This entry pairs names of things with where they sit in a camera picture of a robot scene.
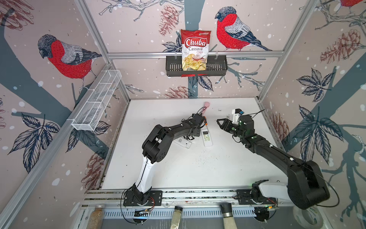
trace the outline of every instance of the air conditioner remote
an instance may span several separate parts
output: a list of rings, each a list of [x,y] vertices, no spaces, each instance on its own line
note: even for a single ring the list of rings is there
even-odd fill
[[[212,140],[208,129],[201,129],[201,135],[205,146],[212,146]]]

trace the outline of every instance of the black metal basket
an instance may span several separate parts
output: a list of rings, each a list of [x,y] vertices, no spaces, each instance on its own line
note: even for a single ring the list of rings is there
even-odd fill
[[[226,55],[219,55],[217,59],[216,56],[208,56],[206,68],[207,70],[202,71],[183,71],[182,69],[182,56],[177,56],[175,59],[174,56],[167,56],[167,64],[166,71],[167,76],[188,76],[188,75],[207,75],[207,76],[223,76],[226,74],[228,70],[228,63],[226,60]]]

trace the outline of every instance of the bullfinch illustration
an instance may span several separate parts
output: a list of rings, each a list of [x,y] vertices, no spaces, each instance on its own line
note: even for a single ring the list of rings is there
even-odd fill
[[[248,46],[257,46],[271,51],[264,47],[250,31],[250,28],[240,20],[234,7],[221,8],[215,19],[217,19],[217,38],[226,47],[225,51],[229,48],[240,51],[243,47]]]
[[[87,88],[84,86],[84,77],[90,71],[92,72],[94,60],[102,56],[78,45],[66,44],[49,34],[40,38],[38,49],[41,57],[47,57],[64,76],[72,79],[83,79],[83,85],[79,88],[79,91],[82,88]]]

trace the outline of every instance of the white table surface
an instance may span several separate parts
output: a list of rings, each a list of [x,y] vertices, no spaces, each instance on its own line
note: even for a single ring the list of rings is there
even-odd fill
[[[217,119],[231,119],[231,110],[245,114],[259,111],[254,98],[132,100],[102,189],[124,189],[137,180],[143,161],[142,143],[154,126],[173,126],[203,107],[213,146],[205,147],[196,137],[189,149],[172,143],[166,157],[158,162],[153,188],[231,187],[251,185],[261,179],[287,182],[287,176],[263,157],[234,142],[219,128]],[[255,132],[275,145],[262,114],[254,118]]]

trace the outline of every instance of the pink object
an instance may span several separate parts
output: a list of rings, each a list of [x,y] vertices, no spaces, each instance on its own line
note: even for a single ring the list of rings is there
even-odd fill
[[[206,110],[209,108],[209,106],[210,106],[210,103],[209,102],[205,102],[204,107],[206,107],[206,109],[203,110],[202,116],[206,112]]]

